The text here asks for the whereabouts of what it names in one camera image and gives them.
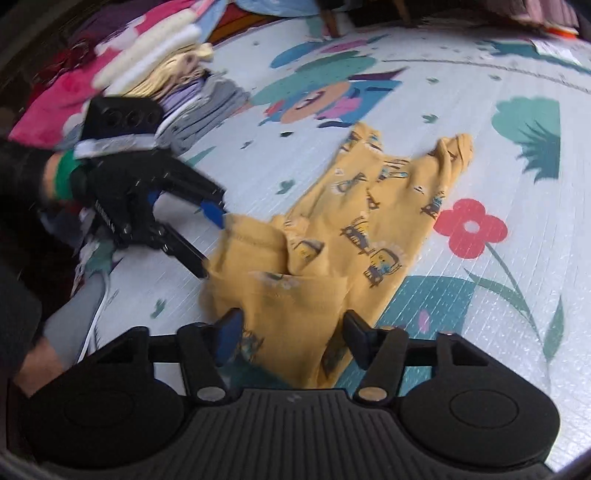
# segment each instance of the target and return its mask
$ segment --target folded clothing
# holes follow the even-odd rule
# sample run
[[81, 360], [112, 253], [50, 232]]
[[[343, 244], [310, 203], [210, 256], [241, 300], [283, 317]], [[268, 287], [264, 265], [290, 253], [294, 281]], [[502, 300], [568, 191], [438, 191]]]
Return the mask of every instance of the folded clothing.
[[176, 110], [173, 110], [162, 120], [162, 123], [158, 126], [156, 130], [156, 138], [162, 136], [164, 132], [168, 129], [168, 127], [179, 117], [181, 116], [186, 110], [189, 108], [196, 106], [196, 105], [204, 105], [209, 101], [209, 97], [213, 92], [213, 88], [215, 84], [219, 81], [225, 81], [226, 78], [221, 73], [213, 73], [208, 76], [203, 85], [203, 89], [201, 93], [197, 94], [196, 96], [188, 99], [184, 104], [179, 106]]
[[182, 85], [196, 76], [201, 76], [203, 68], [200, 66], [200, 62], [204, 59], [211, 59], [212, 54], [213, 50], [210, 44], [181, 49], [169, 55], [143, 81], [131, 90], [124, 92], [124, 95], [152, 97], [158, 100], [175, 86]]
[[249, 98], [233, 81], [223, 77], [211, 77], [206, 86], [207, 92], [204, 88], [202, 97], [193, 106], [183, 109], [180, 116], [158, 135], [159, 146], [170, 147], [177, 155], [185, 153]]
[[[220, 125], [226, 118], [230, 117], [249, 99], [249, 95], [242, 89], [239, 89], [230, 97], [220, 108], [209, 113], [204, 118], [191, 122], [192, 112], [188, 112], [187, 118], [179, 121], [178, 131], [173, 135], [173, 141], [170, 144], [171, 150], [177, 155], [187, 152], [197, 143], [206, 133]], [[186, 126], [182, 128], [182, 123], [186, 121]]]
[[88, 18], [70, 37], [70, 45], [81, 38], [103, 41], [127, 23], [161, 4], [163, 0], [127, 0], [120, 4], [109, 4]]
[[[193, 2], [194, 0], [170, 0], [163, 3], [128, 24], [123, 32], [103, 43], [101, 48], [97, 46], [97, 58], [84, 67], [61, 75], [28, 108], [13, 127], [9, 138], [25, 145], [53, 148], [75, 125], [82, 122], [85, 103], [100, 93], [99, 89], [92, 86], [93, 78], [143, 33], [162, 20], [187, 9]], [[156, 39], [156, 43], [178, 31], [178, 25], [171, 25], [169, 22], [167, 28], [172, 30], [160, 31], [159, 35], [162, 36]]]
[[154, 100], [163, 100], [169, 95], [172, 95], [174, 92], [183, 90], [188, 86], [194, 85], [195, 83], [200, 83], [201, 87], [203, 87], [203, 84], [205, 83], [205, 80], [208, 76], [209, 74], [207, 73], [207, 70], [199, 66], [187, 75], [171, 78], [162, 89], [152, 96], [152, 98]]
[[145, 80], [163, 60], [177, 50], [188, 46], [197, 47], [200, 35], [201, 29], [197, 25], [189, 23], [171, 37], [160, 41], [158, 45], [153, 45], [150, 50], [143, 53], [141, 58], [128, 63], [124, 69], [118, 72], [119, 75], [105, 90], [105, 95], [123, 95], [129, 92]]
[[226, 215], [207, 287], [218, 317], [245, 312], [247, 360], [296, 388], [334, 386], [350, 361], [344, 312], [376, 323], [471, 160], [470, 135], [411, 161], [360, 123], [287, 215]]
[[179, 106], [184, 104], [188, 99], [196, 96], [201, 92], [205, 80], [203, 76], [197, 78], [192, 83], [176, 89], [166, 97], [160, 100], [160, 105], [164, 109], [164, 115], [176, 110]]

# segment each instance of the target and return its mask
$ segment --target play mat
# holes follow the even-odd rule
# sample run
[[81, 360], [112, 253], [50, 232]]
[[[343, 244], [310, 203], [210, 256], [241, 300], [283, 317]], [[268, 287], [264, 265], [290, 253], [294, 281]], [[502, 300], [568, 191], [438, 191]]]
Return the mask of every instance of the play mat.
[[[591, 447], [590, 50], [569, 44], [577, 64], [541, 56], [519, 32], [354, 31], [339, 21], [339, 40], [323, 40], [318, 18], [299, 18], [220, 45], [213, 70], [250, 92], [250, 108], [183, 158], [227, 189], [230, 212], [269, 220], [318, 179], [362, 118], [393, 155], [472, 134], [474, 161], [378, 325], [425, 339], [460, 332], [550, 395], [561, 430], [548, 464], [558, 469]], [[219, 230], [199, 209], [163, 196], [155, 212], [213, 252]], [[111, 274], [97, 346], [136, 325], [162, 335], [211, 321], [202, 285], [174, 258], [130, 249]], [[156, 370], [183, 390], [178, 365]], [[403, 390], [427, 374], [408, 371]], [[280, 383], [254, 368], [241, 375]], [[352, 363], [337, 386], [361, 377]]]

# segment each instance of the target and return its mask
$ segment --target pink blanket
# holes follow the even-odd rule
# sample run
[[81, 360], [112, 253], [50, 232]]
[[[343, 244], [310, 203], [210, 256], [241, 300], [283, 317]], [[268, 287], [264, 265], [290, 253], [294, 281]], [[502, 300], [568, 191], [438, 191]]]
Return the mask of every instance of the pink blanket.
[[85, 102], [100, 93], [91, 83], [103, 67], [161, 20], [186, 8], [193, 8], [198, 18], [211, 3], [211, 0], [170, 0], [127, 24], [126, 29], [102, 44], [94, 61], [65, 73], [43, 92], [14, 126], [9, 139], [34, 147], [53, 148], [65, 133], [82, 122]]

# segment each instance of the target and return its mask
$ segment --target green leaf print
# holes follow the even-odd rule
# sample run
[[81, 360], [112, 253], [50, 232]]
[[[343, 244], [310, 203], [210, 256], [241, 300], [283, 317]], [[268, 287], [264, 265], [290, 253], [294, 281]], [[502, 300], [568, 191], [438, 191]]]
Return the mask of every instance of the green leaf print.
[[468, 270], [466, 270], [466, 273], [476, 285], [496, 293], [499, 297], [505, 299], [518, 312], [528, 313], [530, 311], [523, 297], [515, 292], [515, 290], [512, 288], [505, 287], [502, 283], [488, 280], [488, 278], [482, 278], [478, 275], [474, 275], [474, 273], [470, 273]]
[[155, 319], [158, 315], [160, 315], [164, 307], [166, 306], [166, 300], [158, 299], [156, 301], [156, 305], [154, 305], [154, 311], [150, 314], [150, 318]]
[[558, 300], [558, 306], [550, 322], [550, 328], [544, 338], [544, 356], [547, 362], [551, 362], [562, 343], [564, 335], [564, 309], [562, 306], [562, 297]]

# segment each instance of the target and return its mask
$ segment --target cartoon character print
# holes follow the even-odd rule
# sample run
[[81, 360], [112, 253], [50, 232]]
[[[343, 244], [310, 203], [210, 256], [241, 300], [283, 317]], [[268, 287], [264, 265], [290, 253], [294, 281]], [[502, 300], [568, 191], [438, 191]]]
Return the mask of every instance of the cartoon character print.
[[350, 189], [352, 189], [355, 185], [362, 181], [368, 181], [368, 179], [365, 176], [365, 173], [360, 171], [355, 177], [353, 177], [350, 180], [337, 181], [333, 183], [332, 190], [334, 193], [337, 194], [347, 193]]
[[568, 69], [573, 69], [577, 72], [591, 75], [591, 70], [583, 67], [582, 65], [577, 65], [576, 63], [563, 60], [557, 57], [539, 54], [533, 43], [531, 43], [529, 40], [520, 42], [483, 40], [480, 42], [476, 42], [476, 44], [479, 45], [479, 50], [486, 50], [493, 57], [517, 55], [518, 57], [522, 57], [524, 59], [534, 59], [544, 61], [547, 63], [552, 63], [555, 65], [562, 65], [563, 67], [566, 67]]
[[382, 144], [379, 141], [379, 138], [376, 134], [369, 134], [369, 138], [367, 140], [367, 142], [365, 143], [369, 148], [373, 148], [374, 150], [377, 150], [380, 153], [383, 153], [383, 149], [382, 149]]
[[340, 146], [341, 151], [350, 152], [359, 140], [361, 140], [359, 134], [355, 130], [351, 130], [347, 141]]
[[389, 248], [381, 248], [369, 257], [371, 265], [363, 272], [372, 287], [382, 283], [384, 276], [392, 275], [402, 267], [400, 257]]
[[368, 221], [367, 217], [359, 216], [340, 231], [341, 235], [346, 236], [353, 244], [361, 250], [359, 254], [369, 255], [373, 249], [369, 245]]
[[240, 342], [240, 350], [242, 355], [249, 362], [253, 362], [256, 358], [256, 353], [262, 347], [264, 339], [258, 338], [251, 330], [244, 330], [242, 332], [242, 341]]
[[443, 203], [444, 198], [445, 198], [444, 191], [441, 190], [441, 191], [437, 192], [436, 195], [431, 200], [431, 203], [429, 203], [429, 205], [421, 208], [421, 212], [426, 213], [432, 219], [437, 220], [437, 217], [439, 216], [439, 211], [441, 210], [441, 204]]
[[363, 118], [380, 100], [401, 82], [373, 80], [384, 74], [354, 75], [348, 80], [314, 89], [302, 90], [271, 105], [266, 111], [267, 122], [291, 124], [314, 115], [322, 123], [318, 128], [349, 128]]
[[384, 181], [386, 179], [405, 179], [408, 177], [408, 173], [405, 171], [398, 171], [401, 167], [406, 166], [408, 160], [404, 158], [393, 158], [392, 160], [386, 160], [384, 166], [378, 175], [378, 181]]
[[272, 60], [270, 65], [272, 69], [288, 65], [322, 47], [326, 48], [322, 50], [321, 53], [340, 53], [346, 50], [351, 50], [352, 48], [364, 47], [389, 36], [389, 34], [383, 34], [367, 40], [361, 38], [359, 40], [335, 44], [334, 40], [324, 41], [323, 37], [329, 35], [329, 33], [326, 25], [319, 17], [307, 17], [306, 23], [308, 23], [308, 28], [310, 30], [310, 41], [300, 43], [281, 52]]
[[401, 82], [393, 80], [405, 70], [362, 73], [377, 63], [357, 50], [321, 57], [292, 74], [267, 85], [240, 109], [268, 105], [267, 122], [290, 124], [314, 116], [318, 127], [349, 127], [358, 122]]
[[261, 280], [265, 285], [273, 288], [283, 288], [284, 290], [290, 290], [291, 288], [297, 287], [300, 282], [292, 275], [284, 275], [280, 273], [272, 272], [251, 272], [256, 278]]
[[310, 261], [315, 259], [320, 254], [320, 252], [322, 252], [323, 248], [324, 243], [321, 241], [311, 238], [304, 238], [295, 245], [293, 250], [303, 259]]
[[367, 189], [367, 194], [368, 194], [368, 209], [369, 210], [377, 210], [379, 208], [379, 203], [375, 201], [375, 199], [372, 197], [371, 193], [369, 192], [369, 189]]

